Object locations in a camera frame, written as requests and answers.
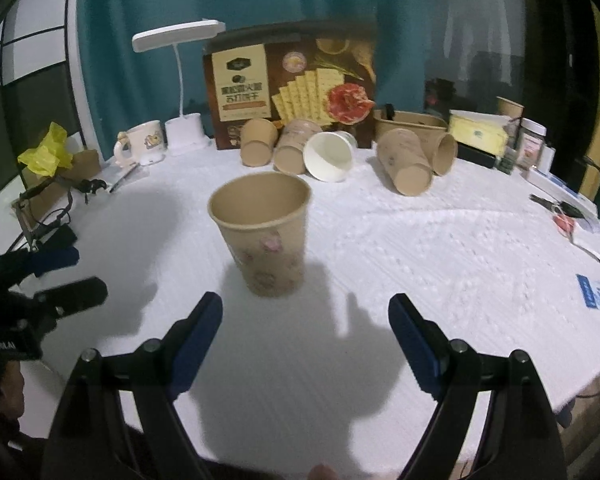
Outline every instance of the black logo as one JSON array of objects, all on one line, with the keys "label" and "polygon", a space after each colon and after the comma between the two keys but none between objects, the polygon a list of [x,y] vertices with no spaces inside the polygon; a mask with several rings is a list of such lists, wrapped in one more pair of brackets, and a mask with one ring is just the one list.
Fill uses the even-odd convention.
[{"label": "black logo", "polygon": [[243,70],[251,66],[251,59],[246,57],[236,57],[226,64],[227,70]]}]

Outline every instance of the white desk lamp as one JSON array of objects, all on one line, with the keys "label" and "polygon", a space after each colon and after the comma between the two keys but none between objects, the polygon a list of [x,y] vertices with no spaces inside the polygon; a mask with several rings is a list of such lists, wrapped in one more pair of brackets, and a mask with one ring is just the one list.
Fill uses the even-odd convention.
[{"label": "white desk lamp", "polygon": [[131,45],[134,52],[145,52],[154,48],[171,45],[176,55],[178,79],[180,81],[180,116],[165,123],[167,140],[171,151],[193,147],[202,148],[208,145],[208,139],[202,129],[200,114],[184,115],[182,110],[184,106],[184,84],[182,81],[182,64],[180,62],[178,44],[187,43],[187,41],[208,40],[225,30],[226,25],[223,22],[218,22],[218,20],[200,20],[198,22],[180,23],[178,25],[169,25],[167,27],[138,32],[138,34],[135,34],[131,38]]}]

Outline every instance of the red meat slice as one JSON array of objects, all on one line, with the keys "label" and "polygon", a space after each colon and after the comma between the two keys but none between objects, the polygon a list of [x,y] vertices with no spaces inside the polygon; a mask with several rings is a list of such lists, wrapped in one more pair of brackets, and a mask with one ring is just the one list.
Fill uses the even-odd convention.
[{"label": "red meat slice", "polygon": [[342,124],[356,124],[369,115],[376,103],[371,101],[364,87],[344,83],[329,90],[327,113]]}]

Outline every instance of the blue packet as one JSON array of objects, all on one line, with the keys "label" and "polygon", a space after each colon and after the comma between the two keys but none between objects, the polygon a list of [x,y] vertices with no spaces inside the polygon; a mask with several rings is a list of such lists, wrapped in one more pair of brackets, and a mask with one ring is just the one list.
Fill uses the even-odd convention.
[{"label": "blue packet", "polygon": [[590,280],[582,274],[576,274],[584,303],[589,308],[600,309],[600,282]]}]

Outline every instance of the metal bolt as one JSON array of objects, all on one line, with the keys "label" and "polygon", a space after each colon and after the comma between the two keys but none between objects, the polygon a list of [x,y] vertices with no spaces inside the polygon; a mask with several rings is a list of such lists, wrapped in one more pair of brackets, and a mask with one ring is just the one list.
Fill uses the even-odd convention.
[{"label": "metal bolt", "polygon": [[451,348],[459,354],[463,354],[469,349],[469,345],[462,341],[462,339],[453,339],[451,341]]},{"label": "metal bolt", "polygon": [[96,355],[98,355],[98,352],[96,352],[93,348],[87,348],[86,350],[82,351],[80,358],[88,363],[93,361],[96,358]]},{"label": "metal bolt", "polygon": [[516,361],[518,361],[519,363],[526,363],[527,361],[529,361],[529,354],[526,353],[524,350],[514,350],[513,357],[515,357]]},{"label": "metal bolt", "polygon": [[162,342],[159,339],[149,339],[142,344],[142,348],[145,352],[155,352],[161,345]]}]

